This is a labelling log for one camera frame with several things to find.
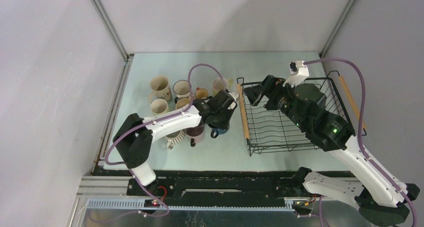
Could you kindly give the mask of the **yellow green faceted mug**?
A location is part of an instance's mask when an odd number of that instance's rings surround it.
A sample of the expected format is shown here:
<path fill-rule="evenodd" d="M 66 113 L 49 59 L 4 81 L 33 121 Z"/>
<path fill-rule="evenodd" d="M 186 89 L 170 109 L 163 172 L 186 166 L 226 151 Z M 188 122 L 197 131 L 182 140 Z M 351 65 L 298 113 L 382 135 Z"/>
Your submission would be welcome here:
<path fill-rule="evenodd" d="M 212 83 L 212 96 L 215 96 L 219 91 L 225 90 L 225 88 L 230 88 L 233 84 L 233 79 L 229 78 L 223 78 L 220 77 L 215 78 Z"/>

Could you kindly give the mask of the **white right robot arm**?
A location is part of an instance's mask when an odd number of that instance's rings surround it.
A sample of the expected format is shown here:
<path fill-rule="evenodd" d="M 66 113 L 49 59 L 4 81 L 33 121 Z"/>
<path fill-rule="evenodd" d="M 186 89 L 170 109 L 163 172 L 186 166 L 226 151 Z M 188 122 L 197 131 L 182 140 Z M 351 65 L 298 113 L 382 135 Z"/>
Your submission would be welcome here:
<path fill-rule="evenodd" d="M 267 98 L 264 108 L 286 116 L 310 142 L 341 161 L 359 180 L 352 184 L 300 167 L 291 181 L 297 196 L 306 193 L 326 196 L 359 211 L 370 223 L 391 227 L 406 221 L 420 189 L 404 183 L 379 166 L 365 147 L 360 147 L 351 123 L 326 109 L 327 95 L 313 83 L 290 86 L 268 75 L 262 82 L 245 87 L 243 94 L 252 106 Z"/>

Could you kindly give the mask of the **beige round speckled mug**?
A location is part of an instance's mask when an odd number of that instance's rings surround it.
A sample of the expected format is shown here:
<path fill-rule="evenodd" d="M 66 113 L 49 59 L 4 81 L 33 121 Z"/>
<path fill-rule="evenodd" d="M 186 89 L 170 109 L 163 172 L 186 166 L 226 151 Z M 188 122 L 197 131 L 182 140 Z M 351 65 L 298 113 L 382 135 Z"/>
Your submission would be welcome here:
<path fill-rule="evenodd" d="M 175 104 L 175 109 L 185 112 L 187 108 L 190 107 L 192 100 L 190 98 L 181 98 Z"/>

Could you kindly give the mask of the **striped grey white mug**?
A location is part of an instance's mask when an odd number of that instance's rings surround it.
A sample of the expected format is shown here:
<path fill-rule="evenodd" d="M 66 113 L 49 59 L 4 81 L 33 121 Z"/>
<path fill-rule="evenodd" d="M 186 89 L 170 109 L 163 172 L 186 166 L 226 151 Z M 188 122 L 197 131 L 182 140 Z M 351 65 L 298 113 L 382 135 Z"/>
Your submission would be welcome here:
<path fill-rule="evenodd" d="M 169 150 L 172 150 L 174 146 L 180 144 L 184 140 L 185 136 L 186 136 L 186 133 L 183 129 L 166 135 L 165 136 L 166 147 Z"/>

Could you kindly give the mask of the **small red orange cup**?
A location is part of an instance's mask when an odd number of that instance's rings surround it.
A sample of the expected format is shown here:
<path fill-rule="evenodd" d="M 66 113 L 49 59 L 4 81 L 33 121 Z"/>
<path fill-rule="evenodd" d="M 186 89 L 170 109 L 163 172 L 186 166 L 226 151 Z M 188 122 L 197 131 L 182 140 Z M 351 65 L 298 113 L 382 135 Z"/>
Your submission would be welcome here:
<path fill-rule="evenodd" d="M 195 92 L 195 99 L 204 99 L 207 98 L 209 96 L 209 92 L 207 89 L 205 88 L 197 88 L 196 92 Z"/>

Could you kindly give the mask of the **floral patterned cream mug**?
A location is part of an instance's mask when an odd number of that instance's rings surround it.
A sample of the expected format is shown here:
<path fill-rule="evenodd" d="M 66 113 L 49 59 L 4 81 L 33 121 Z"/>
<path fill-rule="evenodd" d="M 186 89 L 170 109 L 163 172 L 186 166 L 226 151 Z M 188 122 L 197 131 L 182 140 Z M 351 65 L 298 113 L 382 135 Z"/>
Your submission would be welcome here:
<path fill-rule="evenodd" d="M 154 77 L 149 83 L 152 93 L 148 96 L 148 101 L 151 104 L 156 99 L 164 99 L 167 102 L 172 100 L 172 90 L 169 79 L 164 75 Z"/>

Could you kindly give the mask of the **white mug black handle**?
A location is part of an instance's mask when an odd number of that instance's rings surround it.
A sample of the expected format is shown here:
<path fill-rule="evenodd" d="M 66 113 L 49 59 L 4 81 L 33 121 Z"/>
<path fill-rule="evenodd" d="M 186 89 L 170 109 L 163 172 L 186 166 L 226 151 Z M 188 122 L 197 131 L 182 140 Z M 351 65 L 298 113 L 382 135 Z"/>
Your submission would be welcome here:
<path fill-rule="evenodd" d="M 191 86 L 187 80 L 178 80 L 172 87 L 175 93 L 174 102 L 177 103 L 180 99 L 187 99 L 190 97 Z"/>

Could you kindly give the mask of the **light green mug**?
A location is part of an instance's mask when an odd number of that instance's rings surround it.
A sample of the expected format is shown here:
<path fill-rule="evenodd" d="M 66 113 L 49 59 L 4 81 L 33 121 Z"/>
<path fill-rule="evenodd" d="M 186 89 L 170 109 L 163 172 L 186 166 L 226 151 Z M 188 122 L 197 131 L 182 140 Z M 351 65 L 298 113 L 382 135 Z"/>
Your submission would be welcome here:
<path fill-rule="evenodd" d="M 150 111 L 154 116 L 169 112 L 169 104 L 165 99 L 156 99 L 150 104 Z"/>

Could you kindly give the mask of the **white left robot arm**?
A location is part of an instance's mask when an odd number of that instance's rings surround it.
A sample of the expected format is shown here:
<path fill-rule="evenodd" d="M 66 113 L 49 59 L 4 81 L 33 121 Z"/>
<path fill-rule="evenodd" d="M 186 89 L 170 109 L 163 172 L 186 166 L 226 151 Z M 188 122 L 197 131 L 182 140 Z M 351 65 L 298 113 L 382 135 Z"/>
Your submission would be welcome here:
<path fill-rule="evenodd" d="M 158 189 L 158 181 L 147 163 L 152 144 L 169 134 L 201 125 L 228 130 L 239 98 L 237 92 L 221 90 L 214 96 L 194 99 L 182 108 L 161 115 L 142 118 L 137 113 L 130 114 L 115 134 L 108 151 L 116 149 L 122 164 L 138 181 L 138 188 L 145 195 L 153 195 Z"/>

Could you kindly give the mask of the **dark blue mug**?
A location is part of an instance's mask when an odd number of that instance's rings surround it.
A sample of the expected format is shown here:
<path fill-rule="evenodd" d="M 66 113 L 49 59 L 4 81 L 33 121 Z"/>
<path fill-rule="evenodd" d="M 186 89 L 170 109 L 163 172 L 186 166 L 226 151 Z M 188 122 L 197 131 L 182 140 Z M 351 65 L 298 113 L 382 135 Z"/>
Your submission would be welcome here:
<path fill-rule="evenodd" d="M 229 131 L 230 125 L 227 125 L 226 128 L 218 128 L 211 124 L 208 125 L 211 129 L 210 137 L 216 139 L 220 135 L 224 135 Z"/>

